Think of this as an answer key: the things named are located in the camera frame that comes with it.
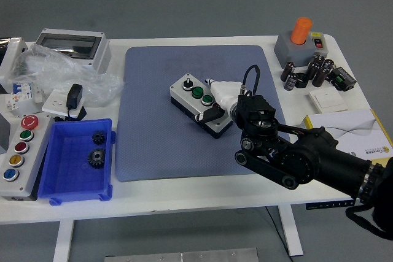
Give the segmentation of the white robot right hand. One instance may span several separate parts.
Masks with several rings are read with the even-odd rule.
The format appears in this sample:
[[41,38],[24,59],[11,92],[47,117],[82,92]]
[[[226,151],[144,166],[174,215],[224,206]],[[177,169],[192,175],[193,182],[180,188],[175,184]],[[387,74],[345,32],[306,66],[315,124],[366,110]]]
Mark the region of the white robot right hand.
[[207,123],[217,120],[225,114],[232,119],[242,83],[215,81],[213,79],[206,79],[206,83],[210,86],[212,96],[216,102],[209,109],[195,115],[195,121],[197,123]]

